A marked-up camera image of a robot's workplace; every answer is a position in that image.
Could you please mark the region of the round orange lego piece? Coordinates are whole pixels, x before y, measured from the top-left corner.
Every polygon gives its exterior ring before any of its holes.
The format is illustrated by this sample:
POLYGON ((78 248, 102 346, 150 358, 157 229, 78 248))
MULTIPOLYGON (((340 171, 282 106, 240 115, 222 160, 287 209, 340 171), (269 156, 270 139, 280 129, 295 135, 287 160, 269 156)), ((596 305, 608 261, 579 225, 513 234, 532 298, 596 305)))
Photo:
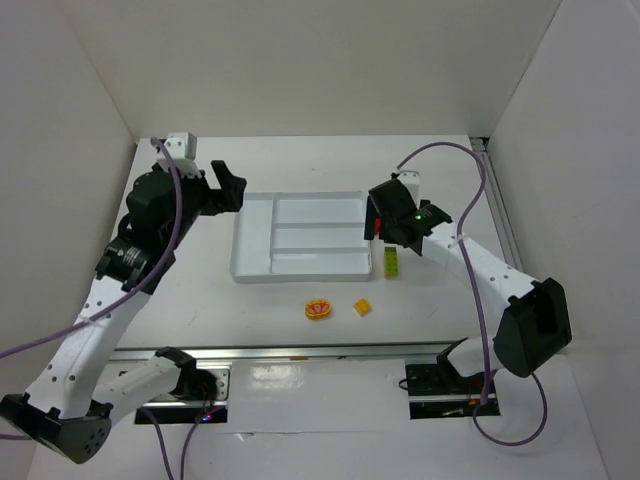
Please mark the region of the round orange lego piece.
POLYGON ((322 320, 332 314, 332 305, 326 299, 314 299, 305 305, 304 313, 311 321, 322 320))

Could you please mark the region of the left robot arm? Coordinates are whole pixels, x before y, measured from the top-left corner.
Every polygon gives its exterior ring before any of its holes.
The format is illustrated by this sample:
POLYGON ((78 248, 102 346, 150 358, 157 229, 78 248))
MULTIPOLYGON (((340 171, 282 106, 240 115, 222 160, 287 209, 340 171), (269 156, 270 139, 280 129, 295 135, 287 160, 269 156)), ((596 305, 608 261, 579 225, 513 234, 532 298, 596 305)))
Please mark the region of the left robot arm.
POLYGON ((134 317, 175 262, 174 251, 201 216, 237 213, 247 182, 220 160, 205 173, 172 174, 159 164, 139 176, 126 214, 105 248, 83 310, 44 371, 23 393, 7 394, 1 417, 30 439, 83 464, 102 448, 112 427, 158 396, 211 403, 214 374, 174 347, 101 384, 99 378, 134 317))

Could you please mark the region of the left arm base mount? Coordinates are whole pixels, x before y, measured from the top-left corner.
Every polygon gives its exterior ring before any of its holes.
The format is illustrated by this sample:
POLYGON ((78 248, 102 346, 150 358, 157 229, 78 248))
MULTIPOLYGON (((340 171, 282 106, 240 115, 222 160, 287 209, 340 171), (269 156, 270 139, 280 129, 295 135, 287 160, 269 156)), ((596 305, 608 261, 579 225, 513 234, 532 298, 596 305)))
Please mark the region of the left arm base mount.
POLYGON ((199 420, 202 424, 225 424, 228 420, 231 364, 204 362, 198 368, 211 379, 200 380, 195 392, 184 398, 160 395, 144 404, 135 413, 135 424, 150 424, 142 412, 147 409, 160 425, 187 425, 199 420))

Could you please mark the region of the small yellow lego brick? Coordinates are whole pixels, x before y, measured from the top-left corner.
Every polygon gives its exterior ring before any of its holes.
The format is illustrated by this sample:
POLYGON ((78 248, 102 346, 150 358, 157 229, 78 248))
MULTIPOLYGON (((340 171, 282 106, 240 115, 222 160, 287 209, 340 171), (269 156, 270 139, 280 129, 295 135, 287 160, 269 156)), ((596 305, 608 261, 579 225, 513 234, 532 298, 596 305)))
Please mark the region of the small yellow lego brick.
POLYGON ((361 298, 353 304, 353 309, 358 316, 364 317, 372 311, 372 306, 367 299, 361 298))

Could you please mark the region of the green yellow lego stack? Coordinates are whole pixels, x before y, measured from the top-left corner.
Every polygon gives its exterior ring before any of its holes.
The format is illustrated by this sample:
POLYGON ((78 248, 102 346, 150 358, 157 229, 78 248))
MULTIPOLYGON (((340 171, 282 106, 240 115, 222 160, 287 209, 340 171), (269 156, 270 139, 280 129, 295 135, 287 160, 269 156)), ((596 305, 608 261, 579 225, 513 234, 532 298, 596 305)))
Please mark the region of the green yellow lego stack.
POLYGON ((384 276, 387 279, 397 278, 399 275, 399 262, 397 249, 395 247, 384 248, 384 276))

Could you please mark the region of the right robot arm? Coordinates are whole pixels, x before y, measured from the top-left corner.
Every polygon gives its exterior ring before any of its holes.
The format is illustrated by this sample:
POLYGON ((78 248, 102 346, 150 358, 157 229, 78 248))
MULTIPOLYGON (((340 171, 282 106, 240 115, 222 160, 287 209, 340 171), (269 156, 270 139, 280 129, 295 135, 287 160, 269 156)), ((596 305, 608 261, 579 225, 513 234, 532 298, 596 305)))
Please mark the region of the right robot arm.
POLYGON ((365 238, 412 250, 479 295, 484 327, 444 353, 461 377, 504 369, 527 378, 572 340, 564 288, 511 267, 458 229, 449 214, 392 178, 368 193, 365 238))

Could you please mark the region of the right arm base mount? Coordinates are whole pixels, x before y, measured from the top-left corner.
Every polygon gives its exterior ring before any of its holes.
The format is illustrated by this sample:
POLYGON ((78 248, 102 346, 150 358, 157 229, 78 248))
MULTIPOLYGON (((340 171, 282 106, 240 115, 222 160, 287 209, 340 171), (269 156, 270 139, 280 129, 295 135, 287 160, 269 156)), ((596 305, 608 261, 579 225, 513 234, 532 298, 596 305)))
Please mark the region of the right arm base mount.
POLYGON ((491 385, 487 403, 480 404, 484 374, 461 377, 449 366, 407 364, 405 377, 398 382, 408 395, 412 420, 499 416, 496 389, 491 385))

